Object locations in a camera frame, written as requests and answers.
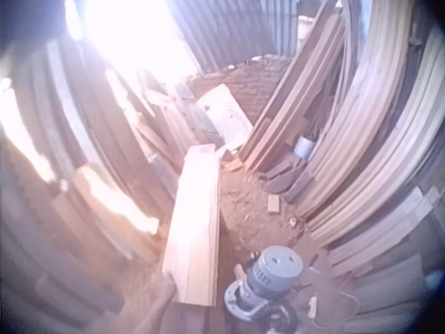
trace brick wall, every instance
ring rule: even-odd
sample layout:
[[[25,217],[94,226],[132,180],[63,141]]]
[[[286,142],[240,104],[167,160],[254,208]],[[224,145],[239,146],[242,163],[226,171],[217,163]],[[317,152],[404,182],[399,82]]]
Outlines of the brick wall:
[[[255,61],[235,65],[234,68],[190,78],[187,84],[197,99],[212,88],[225,84],[250,122],[254,124],[290,61],[284,57],[267,55]]]

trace cylindrical container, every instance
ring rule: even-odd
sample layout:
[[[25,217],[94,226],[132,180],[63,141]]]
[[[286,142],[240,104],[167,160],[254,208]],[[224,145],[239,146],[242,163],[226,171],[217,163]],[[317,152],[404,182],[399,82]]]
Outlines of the cylindrical container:
[[[301,136],[298,139],[297,145],[293,149],[293,152],[305,161],[311,156],[315,143]]]

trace corrugated metal wall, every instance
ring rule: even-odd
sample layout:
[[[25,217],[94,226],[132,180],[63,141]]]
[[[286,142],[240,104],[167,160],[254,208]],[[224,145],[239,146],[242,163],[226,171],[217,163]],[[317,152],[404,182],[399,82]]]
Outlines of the corrugated metal wall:
[[[296,51],[298,0],[166,1],[203,72]]]
[[[295,54],[298,35],[297,3],[298,0],[261,0],[275,51],[279,55]]]

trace wood grain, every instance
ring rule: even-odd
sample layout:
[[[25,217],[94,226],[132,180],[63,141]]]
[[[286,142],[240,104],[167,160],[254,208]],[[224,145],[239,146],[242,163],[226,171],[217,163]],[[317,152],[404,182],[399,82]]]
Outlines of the wood grain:
[[[219,177],[215,145],[191,147],[179,179],[162,268],[175,279],[180,303],[216,302]]]

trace sandy ground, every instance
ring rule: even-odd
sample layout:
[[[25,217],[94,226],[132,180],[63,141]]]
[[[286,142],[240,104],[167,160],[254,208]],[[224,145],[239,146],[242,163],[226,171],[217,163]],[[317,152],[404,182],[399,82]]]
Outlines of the sandy ground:
[[[225,312],[223,294],[235,279],[234,265],[246,261],[250,252],[262,251],[272,245],[287,246],[298,236],[300,238],[293,243],[293,250],[306,266],[315,254],[319,255],[314,265],[318,273],[305,270],[301,284],[307,287],[290,296],[291,305],[297,310],[301,321],[298,333],[342,333],[342,326],[337,325],[353,312],[356,302],[341,293],[347,291],[347,287],[339,287],[335,283],[325,252],[318,248],[310,233],[301,233],[304,228],[292,228],[289,225],[294,206],[282,201],[279,214],[267,213],[268,194],[261,190],[261,185],[262,181],[248,171],[231,173],[222,169],[218,298],[216,307],[211,308],[209,313],[207,333],[256,333],[251,326],[238,323]],[[150,276],[153,270],[156,269],[137,263],[126,269],[122,273],[121,283],[126,303],[121,313],[118,316],[104,315],[92,324],[88,333],[130,333],[144,317],[151,303]],[[317,328],[307,318],[309,299],[315,295],[319,299],[317,322],[318,326],[326,327],[323,329]]]

